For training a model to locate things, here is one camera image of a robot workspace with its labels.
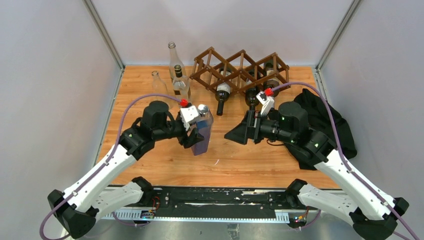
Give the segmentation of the blue square bottle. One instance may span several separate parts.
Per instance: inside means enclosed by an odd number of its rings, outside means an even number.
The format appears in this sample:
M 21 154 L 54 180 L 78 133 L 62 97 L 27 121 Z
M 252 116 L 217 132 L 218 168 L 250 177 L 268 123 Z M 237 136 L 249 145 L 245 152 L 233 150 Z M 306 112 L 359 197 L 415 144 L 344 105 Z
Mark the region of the blue square bottle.
M 196 128 L 198 133 L 203 136 L 204 140 L 196 143 L 191 147 L 194 156 L 198 156 L 207 152 L 214 123 L 213 114 L 207 105 L 199 104 L 197 109 L 200 114 L 200 119 L 196 121 Z

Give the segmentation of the clear whisky bottle black label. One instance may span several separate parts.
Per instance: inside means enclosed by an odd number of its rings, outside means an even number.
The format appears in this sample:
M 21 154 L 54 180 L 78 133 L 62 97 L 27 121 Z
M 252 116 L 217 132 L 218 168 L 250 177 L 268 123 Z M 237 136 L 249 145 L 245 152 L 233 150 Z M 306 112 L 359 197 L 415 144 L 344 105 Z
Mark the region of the clear whisky bottle black label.
M 179 99 L 186 99 L 191 102 L 190 81 L 187 76 L 183 75 L 182 68 L 179 64 L 174 66 L 175 76 L 172 80 L 173 91 Z

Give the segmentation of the clear bottle with dark label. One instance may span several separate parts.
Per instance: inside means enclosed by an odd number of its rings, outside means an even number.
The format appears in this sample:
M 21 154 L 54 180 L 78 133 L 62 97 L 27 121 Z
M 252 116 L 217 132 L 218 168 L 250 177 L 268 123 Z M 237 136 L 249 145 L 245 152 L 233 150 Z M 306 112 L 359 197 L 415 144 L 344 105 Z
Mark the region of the clear bottle with dark label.
M 169 53 L 170 53 L 169 74 L 170 74 L 171 80 L 173 80 L 174 77 L 175 77 L 175 65 L 180 65 L 181 70 L 182 70 L 182 74 L 184 76 L 187 76 L 185 66 L 178 56 L 178 53 L 177 53 L 177 50 L 176 50 L 176 44 L 172 41 L 169 42 L 168 43 L 168 49 L 169 49 Z

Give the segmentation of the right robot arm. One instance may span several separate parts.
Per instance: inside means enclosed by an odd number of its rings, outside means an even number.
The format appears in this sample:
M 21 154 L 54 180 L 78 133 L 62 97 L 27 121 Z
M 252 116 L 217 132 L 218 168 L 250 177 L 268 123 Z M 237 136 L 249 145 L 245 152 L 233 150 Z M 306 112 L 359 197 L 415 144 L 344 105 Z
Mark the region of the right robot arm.
M 310 127 L 308 113 L 294 101 L 282 103 L 277 117 L 268 119 L 247 111 L 243 120 L 224 136 L 245 145 L 248 140 L 279 141 L 293 147 L 294 157 L 329 176 L 346 193 L 345 197 L 294 180 L 286 189 L 285 201 L 292 209 L 301 205 L 320 209 L 353 227 L 365 240 L 385 240 L 409 207 L 402 197 L 392 197 L 371 183 L 340 153 L 326 134 Z

